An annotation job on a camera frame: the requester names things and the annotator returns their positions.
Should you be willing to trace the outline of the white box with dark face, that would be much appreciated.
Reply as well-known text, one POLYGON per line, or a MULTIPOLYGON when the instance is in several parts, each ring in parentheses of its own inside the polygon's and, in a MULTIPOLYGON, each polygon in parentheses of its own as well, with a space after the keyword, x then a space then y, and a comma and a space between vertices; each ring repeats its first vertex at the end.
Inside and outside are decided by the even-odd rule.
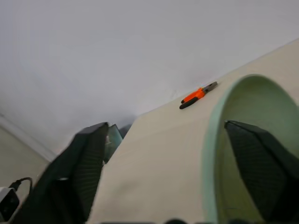
POLYGON ((14 188, 0 187, 0 223, 8 222, 19 204, 14 188))

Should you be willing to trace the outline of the orange and black pliers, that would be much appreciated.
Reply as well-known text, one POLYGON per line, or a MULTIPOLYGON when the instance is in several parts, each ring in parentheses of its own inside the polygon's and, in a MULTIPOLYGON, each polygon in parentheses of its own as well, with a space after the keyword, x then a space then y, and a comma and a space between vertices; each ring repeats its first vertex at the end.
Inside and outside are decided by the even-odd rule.
POLYGON ((218 82, 213 82, 205 87, 201 87, 199 89, 197 89, 196 91, 190 93, 187 97, 185 97, 182 101, 181 101, 181 105, 180 105, 180 109, 185 109, 191 105, 193 105, 194 103, 196 103, 198 100, 200 100, 201 98, 203 98, 207 93, 209 93, 210 91, 212 91, 214 88, 216 88, 218 85, 218 82))

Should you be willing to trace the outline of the green plate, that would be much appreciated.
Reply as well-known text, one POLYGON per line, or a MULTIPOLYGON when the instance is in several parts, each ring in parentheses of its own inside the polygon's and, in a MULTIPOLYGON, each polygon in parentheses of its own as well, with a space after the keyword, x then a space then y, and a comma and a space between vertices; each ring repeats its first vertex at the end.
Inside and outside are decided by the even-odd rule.
POLYGON ((299 107, 274 81, 248 75, 233 83, 212 110, 202 150, 204 220, 212 224, 299 224, 265 221, 236 163, 225 121, 257 126, 271 133, 299 159, 299 107))

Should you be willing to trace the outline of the dark green object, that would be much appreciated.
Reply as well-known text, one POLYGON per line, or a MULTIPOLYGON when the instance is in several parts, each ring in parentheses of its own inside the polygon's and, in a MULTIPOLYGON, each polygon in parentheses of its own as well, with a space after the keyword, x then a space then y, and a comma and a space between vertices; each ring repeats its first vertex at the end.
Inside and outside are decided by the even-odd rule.
POLYGON ((121 144, 123 137, 116 124, 113 124, 108 129, 105 144, 104 163, 107 164, 115 153, 118 146, 121 144))

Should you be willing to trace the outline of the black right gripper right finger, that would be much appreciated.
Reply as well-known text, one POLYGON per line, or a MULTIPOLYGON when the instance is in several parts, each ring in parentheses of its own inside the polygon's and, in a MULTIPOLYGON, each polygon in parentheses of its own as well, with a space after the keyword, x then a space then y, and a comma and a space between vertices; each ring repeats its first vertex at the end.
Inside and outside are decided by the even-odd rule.
POLYGON ((227 120, 236 163, 265 221, 299 221, 299 159, 268 131, 227 120))

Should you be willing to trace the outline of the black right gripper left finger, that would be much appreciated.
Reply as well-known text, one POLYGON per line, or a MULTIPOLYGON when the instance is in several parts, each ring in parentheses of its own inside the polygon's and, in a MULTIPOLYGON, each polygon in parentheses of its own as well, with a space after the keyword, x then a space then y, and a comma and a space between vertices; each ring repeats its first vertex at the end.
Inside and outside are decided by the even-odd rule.
POLYGON ((103 168, 109 124, 82 129, 45 169, 15 215, 15 224, 85 224, 103 168))

